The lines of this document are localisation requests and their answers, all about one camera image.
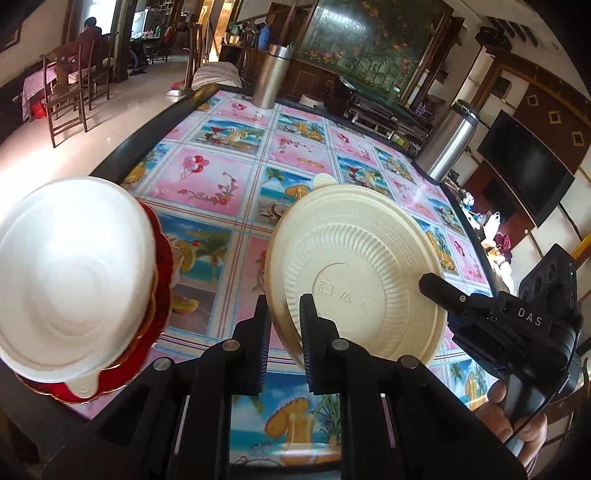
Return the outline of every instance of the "gold-rimmed red plate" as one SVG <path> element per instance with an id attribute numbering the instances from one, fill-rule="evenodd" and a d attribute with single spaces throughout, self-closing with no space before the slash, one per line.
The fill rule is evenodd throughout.
<path id="1" fill-rule="evenodd" d="M 99 376 L 99 388 L 90 398 L 76 397 L 65 383 L 40 383 L 17 375 L 28 387 L 37 393 L 50 395 L 56 400 L 67 404 L 86 403 L 106 393 L 115 391 L 127 385 L 139 373 L 148 352 L 166 327 L 170 318 L 171 307 L 171 281 L 173 276 L 173 252 L 170 243 L 163 234 L 160 223 L 154 211 L 145 203 L 140 202 L 144 208 L 154 231 L 156 240 L 156 270 L 154 277 L 155 289 L 153 290 L 154 307 L 148 306 L 145 321 L 142 322 L 138 334 L 128 348 L 115 362 L 104 369 Z"/>

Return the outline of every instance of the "screw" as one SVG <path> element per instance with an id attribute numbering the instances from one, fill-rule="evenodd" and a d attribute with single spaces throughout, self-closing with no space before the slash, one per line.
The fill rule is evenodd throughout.
<path id="1" fill-rule="evenodd" d="M 164 370 L 168 370 L 172 364 L 173 363 L 170 361 L 170 358 L 161 357 L 156 359 L 154 362 L 154 370 L 163 372 Z"/>
<path id="2" fill-rule="evenodd" d="M 335 338 L 331 345 L 335 350 L 339 350 L 341 352 L 349 348 L 349 342 L 344 338 Z"/>
<path id="3" fill-rule="evenodd" d="M 400 357 L 400 363 L 403 367 L 412 370 L 413 368 L 418 367 L 418 358 L 412 355 L 403 355 L 402 357 Z"/>
<path id="4" fill-rule="evenodd" d="M 226 340 L 225 342 L 222 343 L 222 348 L 226 352 L 235 352 L 236 350 L 238 350 L 240 348 L 240 342 L 238 340 L 234 340 L 233 338 L 230 338 L 229 340 Z"/>

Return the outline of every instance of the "finger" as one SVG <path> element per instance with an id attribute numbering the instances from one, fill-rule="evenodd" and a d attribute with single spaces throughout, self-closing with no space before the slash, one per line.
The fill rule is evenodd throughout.
<path id="1" fill-rule="evenodd" d="M 515 422 L 515 430 L 526 421 L 527 418 L 523 418 Z M 525 442 L 517 457 L 523 466 L 527 466 L 540 451 L 546 441 L 547 432 L 548 418 L 546 418 L 545 413 L 540 413 L 531 420 L 529 425 L 517 434 Z"/>
<path id="2" fill-rule="evenodd" d="M 494 385 L 488 389 L 488 399 L 494 403 L 501 403 L 507 395 L 507 387 L 502 380 L 497 380 Z"/>
<path id="3" fill-rule="evenodd" d="M 511 423 L 497 404 L 487 402 L 475 413 L 500 441 L 506 441 L 513 434 Z"/>

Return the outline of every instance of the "painted wall mural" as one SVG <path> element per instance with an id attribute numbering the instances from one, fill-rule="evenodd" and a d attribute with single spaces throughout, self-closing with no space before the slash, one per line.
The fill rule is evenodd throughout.
<path id="1" fill-rule="evenodd" d="M 393 102 L 410 81 L 445 9 L 440 0 L 320 0 L 299 56 Z"/>

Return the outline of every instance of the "bowl lid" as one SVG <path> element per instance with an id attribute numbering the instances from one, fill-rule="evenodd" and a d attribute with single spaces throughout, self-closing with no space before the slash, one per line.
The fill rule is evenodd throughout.
<path id="1" fill-rule="evenodd" d="M 312 293 L 319 316 L 372 355 L 435 356 L 447 312 L 418 281 L 443 276 L 416 221 L 381 193 L 329 185 L 298 200 L 280 220 L 267 252 L 265 292 L 285 349 L 303 368 L 300 297 Z"/>

